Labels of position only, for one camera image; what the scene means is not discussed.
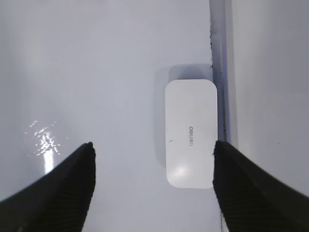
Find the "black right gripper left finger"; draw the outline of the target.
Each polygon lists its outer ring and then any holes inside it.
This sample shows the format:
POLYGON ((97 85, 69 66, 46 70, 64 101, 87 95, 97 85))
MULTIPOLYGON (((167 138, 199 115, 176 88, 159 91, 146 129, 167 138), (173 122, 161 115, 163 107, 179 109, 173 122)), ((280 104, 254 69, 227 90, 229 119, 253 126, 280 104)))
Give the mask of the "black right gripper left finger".
POLYGON ((2 232, 82 231, 96 185, 96 153, 82 144, 50 173, 1 201, 2 232))

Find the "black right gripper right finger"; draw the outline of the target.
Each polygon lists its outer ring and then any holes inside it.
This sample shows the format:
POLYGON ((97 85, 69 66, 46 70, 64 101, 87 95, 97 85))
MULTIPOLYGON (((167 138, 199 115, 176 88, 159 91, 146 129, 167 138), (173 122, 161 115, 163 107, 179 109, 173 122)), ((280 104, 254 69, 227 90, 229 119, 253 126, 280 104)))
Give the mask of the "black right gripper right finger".
POLYGON ((213 188, 230 232, 307 232, 309 198, 274 178, 231 144, 214 148, 213 188))

